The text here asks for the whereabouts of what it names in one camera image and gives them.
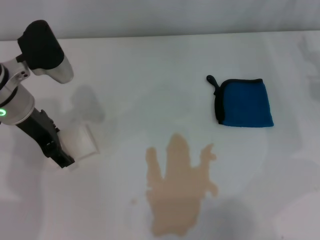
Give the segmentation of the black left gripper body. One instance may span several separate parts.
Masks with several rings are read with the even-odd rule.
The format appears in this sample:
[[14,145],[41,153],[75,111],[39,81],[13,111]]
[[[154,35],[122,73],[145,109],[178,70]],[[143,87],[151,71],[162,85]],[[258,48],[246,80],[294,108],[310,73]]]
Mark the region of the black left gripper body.
[[28,118],[16,126],[36,141],[45,156],[47,144],[55,142],[61,146],[58,137],[60,130],[44,110],[34,109]]

